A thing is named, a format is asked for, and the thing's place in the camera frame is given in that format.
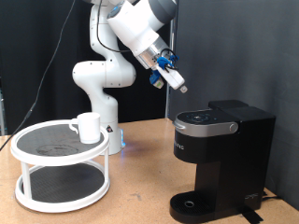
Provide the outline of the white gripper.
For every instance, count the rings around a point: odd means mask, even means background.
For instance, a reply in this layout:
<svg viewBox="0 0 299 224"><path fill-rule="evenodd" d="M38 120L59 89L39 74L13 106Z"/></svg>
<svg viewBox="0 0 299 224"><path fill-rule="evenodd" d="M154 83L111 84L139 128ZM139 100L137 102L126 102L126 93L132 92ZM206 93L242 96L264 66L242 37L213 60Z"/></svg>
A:
<svg viewBox="0 0 299 224"><path fill-rule="evenodd" d="M164 79L174 90L177 90L178 88L180 88L180 91L182 93L185 93L188 91L188 88L185 85L183 85L185 82L184 78L181 76L181 74L177 70L174 70L171 68L163 69L159 65L156 65L155 68L156 68L156 71L160 74L157 81L154 83L155 87L160 89L164 85L164 82L163 82L163 79Z"/></svg>

